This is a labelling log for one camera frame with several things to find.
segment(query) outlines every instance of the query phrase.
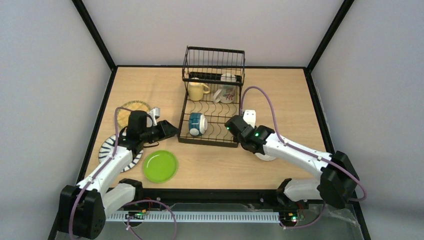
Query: rack wire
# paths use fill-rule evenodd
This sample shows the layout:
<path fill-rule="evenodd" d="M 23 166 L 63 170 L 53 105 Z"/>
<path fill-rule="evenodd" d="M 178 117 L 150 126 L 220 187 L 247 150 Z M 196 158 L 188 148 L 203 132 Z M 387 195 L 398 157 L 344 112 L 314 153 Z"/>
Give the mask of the rack wire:
<path fill-rule="evenodd" d="M 226 73 L 235 75 L 236 81 L 221 81 L 221 76 Z M 188 46 L 182 68 L 182 80 L 185 83 L 185 98 L 179 123 L 180 134 L 178 141 L 189 144 L 236 148 L 238 143 L 224 124 L 239 112 L 244 78 L 244 51 Z M 188 85 L 190 82 L 206 84 L 210 87 L 210 93 L 204 94 L 201 100 L 191 100 L 188 95 Z M 236 86 L 236 94 L 233 102 L 222 103 L 213 101 L 213 95 L 220 85 Z M 201 136 L 192 136 L 189 133 L 189 118 L 191 113 L 201 113 L 207 120 L 207 130 Z"/>

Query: mug handle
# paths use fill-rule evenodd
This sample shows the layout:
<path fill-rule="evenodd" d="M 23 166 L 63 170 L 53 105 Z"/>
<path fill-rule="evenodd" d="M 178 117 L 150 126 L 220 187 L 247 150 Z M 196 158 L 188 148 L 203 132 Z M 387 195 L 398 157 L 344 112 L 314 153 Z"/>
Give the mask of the mug handle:
<path fill-rule="evenodd" d="M 221 100 L 221 92 L 223 91 L 222 88 L 218 88 L 218 90 L 216 90 L 215 94 L 213 94 L 213 102 L 217 103 Z"/>
<path fill-rule="evenodd" d="M 211 92 L 211 88 L 210 88 L 208 85 L 206 85 L 206 84 L 204 84 L 204 83 L 202 83 L 201 85 L 202 85 L 203 87 L 207 88 L 207 91 L 205 91 L 205 89 L 203 89 L 203 93 L 204 93 L 204 94 L 208 94 L 208 93 L 210 93 L 210 92 Z"/>

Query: green plate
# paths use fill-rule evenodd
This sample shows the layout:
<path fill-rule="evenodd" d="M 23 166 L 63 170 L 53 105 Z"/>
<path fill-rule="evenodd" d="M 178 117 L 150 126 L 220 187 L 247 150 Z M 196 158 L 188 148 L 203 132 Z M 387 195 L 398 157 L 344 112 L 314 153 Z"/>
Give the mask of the green plate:
<path fill-rule="evenodd" d="M 178 161 L 169 151 L 159 150 L 144 160 L 143 171 L 146 178 L 154 183 L 164 183 L 177 172 Z"/>

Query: white cable tray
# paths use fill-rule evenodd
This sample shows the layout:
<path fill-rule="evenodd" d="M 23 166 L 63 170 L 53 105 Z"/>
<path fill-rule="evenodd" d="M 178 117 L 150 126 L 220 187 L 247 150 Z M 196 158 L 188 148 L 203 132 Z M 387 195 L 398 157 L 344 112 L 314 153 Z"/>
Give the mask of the white cable tray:
<path fill-rule="evenodd" d="M 220 211 L 173 211 L 177 223 L 279 223 L 278 212 L 220 212 Z M 128 211 L 116 211 L 107 222 L 126 222 Z M 173 223 L 167 211 L 151 211 L 133 218 L 131 222 Z"/>

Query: yellow mug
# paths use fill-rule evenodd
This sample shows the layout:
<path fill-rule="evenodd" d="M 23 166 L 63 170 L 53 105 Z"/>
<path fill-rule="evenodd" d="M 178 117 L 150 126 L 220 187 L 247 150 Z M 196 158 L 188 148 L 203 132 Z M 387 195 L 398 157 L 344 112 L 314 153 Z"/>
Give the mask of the yellow mug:
<path fill-rule="evenodd" d="M 188 96 L 192 101 L 199 101 L 203 98 L 203 94 L 208 94 L 211 92 L 211 88 L 201 82 L 189 82 L 187 86 Z"/>

